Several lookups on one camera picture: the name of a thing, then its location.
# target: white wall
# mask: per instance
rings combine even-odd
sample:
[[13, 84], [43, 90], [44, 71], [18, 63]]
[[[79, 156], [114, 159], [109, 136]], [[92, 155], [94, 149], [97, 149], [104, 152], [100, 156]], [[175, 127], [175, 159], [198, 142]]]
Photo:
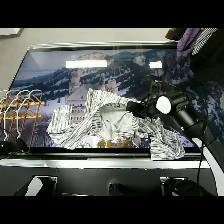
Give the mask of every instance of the white wall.
[[0, 28], [0, 35], [17, 34], [21, 28]]

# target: striped fabric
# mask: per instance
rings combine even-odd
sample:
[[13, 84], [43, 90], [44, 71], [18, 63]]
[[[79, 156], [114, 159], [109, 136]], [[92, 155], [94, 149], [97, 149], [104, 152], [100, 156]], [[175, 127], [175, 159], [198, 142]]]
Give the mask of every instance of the striped fabric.
[[87, 135], [106, 140], [113, 140], [117, 136], [127, 138], [150, 136], [152, 159], [183, 157], [181, 137], [177, 133], [164, 129], [159, 119], [134, 117], [132, 113], [126, 111], [129, 101], [134, 100], [106, 91], [89, 89], [85, 119], [79, 124], [70, 124], [68, 114], [72, 107], [62, 106], [54, 111], [48, 126], [48, 134], [55, 144], [67, 149], [80, 147]]
[[200, 49], [204, 46], [204, 44], [208, 41], [208, 39], [217, 29], [218, 28], [204, 28], [204, 30], [202, 31], [202, 33], [199, 35], [198, 39], [195, 42], [192, 55], [195, 55], [200, 51]]

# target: crumpled garment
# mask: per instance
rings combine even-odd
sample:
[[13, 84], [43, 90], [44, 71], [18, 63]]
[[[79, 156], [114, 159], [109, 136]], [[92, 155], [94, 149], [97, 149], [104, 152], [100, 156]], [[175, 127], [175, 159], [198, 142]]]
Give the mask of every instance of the crumpled garment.
[[89, 89], [85, 119], [79, 124], [69, 121], [71, 106], [61, 106], [54, 111], [48, 134], [55, 144], [67, 149], [79, 147], [85, 136], [113, 140], [116, 137], [151, 139], [151, 158], [178, 159], [184, 156], [181, 137], [163, 128], [159, 119], [141, 119], [126, 111], [129, 101], [113, 93]]
[[196, 39], [201, 32], [201, 28], [187, 28], [183, 37], [177, 44], [177, 57], [186, 57], [194, 49]]

